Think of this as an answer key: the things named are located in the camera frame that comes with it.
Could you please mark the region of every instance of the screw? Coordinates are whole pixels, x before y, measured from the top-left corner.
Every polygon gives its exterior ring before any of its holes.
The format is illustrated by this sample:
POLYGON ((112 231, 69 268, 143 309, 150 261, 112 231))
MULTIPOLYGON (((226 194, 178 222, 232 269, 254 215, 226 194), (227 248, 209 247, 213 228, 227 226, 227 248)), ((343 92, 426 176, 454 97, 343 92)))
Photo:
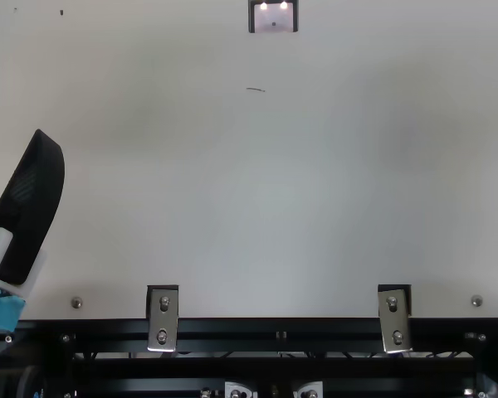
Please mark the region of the screw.
POLYGON ((165 313, 168 311, 169 307, 169 297, 163 296, 160 298, 160 310, 165 313))
POLYGON ((159 342, 159 344, 164 345, 164 344, 166 344, 167 340, 168 340, 168 334, 166 333, 165 330, 161 330, 157 334, 157 341, 159 342))
POLYGON ((83 305, 83 299, 81 297, 74 297, 71 301, 70 304, 73 308, 75 309, 80 309, 81 306, 83 305))
POLYGON ((402 344, 403 339, 404 339, 404 336, 398 330, 395 330, 395 332, 393 333, 394 343, 399 346, 402 344))
POLYGON ((483 298, 479 294, 474 294, 471 298, 472 305, 474 307, 481 307, 483 304, 483 298))

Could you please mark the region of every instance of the black metal frame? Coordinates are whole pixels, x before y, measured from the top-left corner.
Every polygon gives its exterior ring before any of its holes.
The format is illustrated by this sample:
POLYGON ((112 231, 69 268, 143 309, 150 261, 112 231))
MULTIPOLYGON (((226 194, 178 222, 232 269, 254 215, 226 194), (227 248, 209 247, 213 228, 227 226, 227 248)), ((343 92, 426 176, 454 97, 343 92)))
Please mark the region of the black metal frame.
POLYGON ((0 368, 41 366, 46 398, 191 396, 222 390, 226 379, 271 385, 324 381, 325 396, 463 396, 498 383, 498 319, 411 318, 416 352, 470 358, 328 358, 326 352, 383 352, 377 318, 180 318, 179 352, 312 352, 308 358, 94 359, 97 352, 146 352, 146 319, 23 321, 0 332, 0 368), (12 342, 6 342, 11 336, 12 342), (75 356, 82 353, 81 359, 75 356))

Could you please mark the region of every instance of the metal plate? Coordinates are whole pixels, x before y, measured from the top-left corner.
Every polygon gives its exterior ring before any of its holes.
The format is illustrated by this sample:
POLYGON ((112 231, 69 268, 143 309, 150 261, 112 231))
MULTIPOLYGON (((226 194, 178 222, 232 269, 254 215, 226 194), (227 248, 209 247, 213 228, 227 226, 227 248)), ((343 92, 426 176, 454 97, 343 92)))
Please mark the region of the metal plate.
POLYGON ((378 312, 384 351, 391 354, 412 349, 408 326, 408 303, 403 290, 378 292, 378 312))
POLYGON ((66 160, 24 318, 143 318, 152 282, 187 318, 374 318, 379 284, 498 317, 498 0, 309 0, 277 35, 63 4, 0 2, 0 194, 35 129, 66 160))
POLYGON ((174 352, 177 345, 178 290, 152 289, 149 294, 148 350, 174 352), (162 333, 165 342, 159 340, 162 333))

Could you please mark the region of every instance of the white wall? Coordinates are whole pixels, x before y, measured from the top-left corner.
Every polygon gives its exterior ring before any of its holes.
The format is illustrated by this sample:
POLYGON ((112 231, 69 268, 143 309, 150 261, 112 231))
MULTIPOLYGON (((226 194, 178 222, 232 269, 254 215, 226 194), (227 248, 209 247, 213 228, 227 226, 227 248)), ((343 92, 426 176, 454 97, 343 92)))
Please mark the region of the white wall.
POLYGON ((387 283, 498 316, 498 1, 250 35, 242 0, 0 0, 0 194, 37 128, 66 184, 25 318, 142 318, 147 284, 184 317, 377 316, 387 283))

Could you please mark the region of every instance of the metal bracket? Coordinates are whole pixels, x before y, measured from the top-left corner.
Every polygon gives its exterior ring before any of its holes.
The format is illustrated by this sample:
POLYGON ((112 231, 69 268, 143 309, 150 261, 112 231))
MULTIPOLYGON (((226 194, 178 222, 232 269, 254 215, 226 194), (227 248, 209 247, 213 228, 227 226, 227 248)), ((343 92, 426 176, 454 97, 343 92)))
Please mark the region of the metal bracket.
POLYGON ((175 351, 179 317, 178 297, 178 286, 148 286, 148 351, 175 351))
POLYGON ((235 381, 225 381, 225 398, 258 398, 256 388, 235 381))
POLYGON ((412 351, 408 302, 404 290, 378 292, 378 314, 384 351, 388 354, 412 351))
POLYGON ((293 398, 323 398, 323 381, 312 381, 293 388, 293 398))

